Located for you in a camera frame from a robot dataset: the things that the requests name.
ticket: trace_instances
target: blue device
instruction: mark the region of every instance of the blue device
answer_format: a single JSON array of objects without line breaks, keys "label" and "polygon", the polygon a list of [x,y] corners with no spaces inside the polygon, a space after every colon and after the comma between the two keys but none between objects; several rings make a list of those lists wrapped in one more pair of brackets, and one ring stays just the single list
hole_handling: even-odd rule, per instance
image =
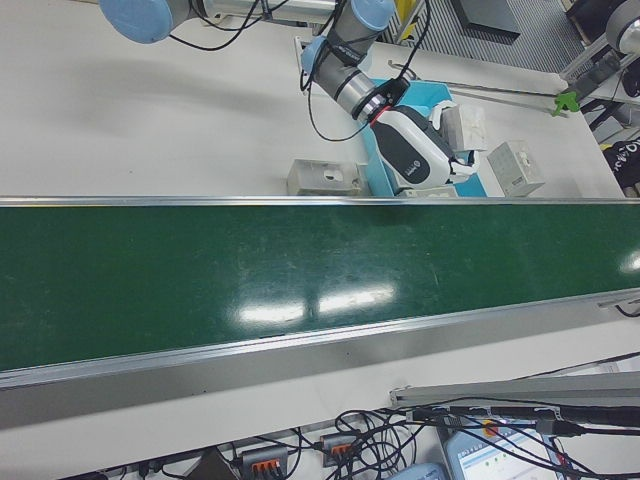
[{"label": "blue device", "polygon": [[[558,480],[562,478],[558,474],[541,467],[536,467],[523,460],[508,455],[493,446],[497,444],[518,455],[527,457],[527,454],[516,449],[506,440],[492,436],[490,432],[477,431],[483,435],[487,442],[483,442],[464,432],[457,432],[444,445],[445,456],[449,464],[452,480]],[[559,462],[552,451],[531,438],[509,428],[508,424],[499,428],[500,435],[511,442],[542,458],[548,458],[554,464]],[[532,432],[545,444],[550,445],[548,439]]]},{"label": "blue device", "polygon": [[447,474],[437,463],[422,463],[390,477],[389,480],[447,480]]}]

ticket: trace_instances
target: screen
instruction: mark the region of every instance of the screen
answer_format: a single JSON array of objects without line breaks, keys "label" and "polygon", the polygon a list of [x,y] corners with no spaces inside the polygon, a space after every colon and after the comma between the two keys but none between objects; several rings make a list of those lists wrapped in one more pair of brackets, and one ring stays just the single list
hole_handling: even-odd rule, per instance
[{"label": "screen", "polygon": [[[508,438],[520,448],[539,457],[549,458],[547,450],[542,445],[521,433],[511,432]],[[505,440],[498,440],[495,443],[518,455],[540,462]],[[458,459],[465,480],[558,480],[554,472],[531,465],[486,444],[478,444],[476,447],[460,452]]]}]

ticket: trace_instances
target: white box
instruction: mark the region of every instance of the white box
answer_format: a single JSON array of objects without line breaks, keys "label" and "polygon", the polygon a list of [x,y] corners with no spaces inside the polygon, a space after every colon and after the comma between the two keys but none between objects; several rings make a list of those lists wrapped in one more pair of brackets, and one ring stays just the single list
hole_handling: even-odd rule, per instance
[{"label": "white box", "polygon": [[482,107],[457,105],[442,112],[442,136],[455,152],[487,149]]},{"label": "white box", "polygon": [[505,142],[488,156],[489,165],[507,197],[526,197],[544,185],[527,142]]}]

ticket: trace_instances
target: robotic arm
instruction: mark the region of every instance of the robotic arm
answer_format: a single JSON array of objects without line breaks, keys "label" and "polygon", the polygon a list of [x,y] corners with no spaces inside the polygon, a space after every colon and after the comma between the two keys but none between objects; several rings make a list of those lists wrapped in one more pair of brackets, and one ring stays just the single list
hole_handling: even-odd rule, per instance
[{"label": "robotic arm", "polygon": [[[216,13],[247,14],[254,0],[100,0],[111,24],[127,38],[152,43],[167,37],[183,21]],[[268,12],[262,0],[263,13]],[[281,18],[326,20],[333,0],[289,0]],[[449,145],[417,111],[396,105],[409,84],[403,78],[376,86],[358,65],[387,28],[393,0],[347,0],[332,15],[326,37],[317,37],[302,54],[303,69],[354,120],[368,123],[378,154],[396,173],[399,188],[424,189],[466,180],[473,166],[459,162]]]}]

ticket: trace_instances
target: monitor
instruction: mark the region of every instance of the monitor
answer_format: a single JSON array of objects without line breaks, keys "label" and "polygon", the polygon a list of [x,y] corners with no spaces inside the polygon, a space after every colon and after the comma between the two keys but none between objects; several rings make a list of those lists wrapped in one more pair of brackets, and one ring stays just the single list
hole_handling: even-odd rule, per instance
[{"label": "monitor", "polygon": [[[533,454],[550,459],[549,451],[540,443],[526,437],[522,433],[509,428],[500,428],[500,434],[511,442]],[[506,440],[499,437],[488,438],[487,444],[464,432],[458,432],[445,445],[447,460],[451,468],[453,480],[558,480],[556,474],[542,467],[537,467],[504,453],[493,446],[499,445],[509,451],[541,462],[540,460],[518,450]]]}]

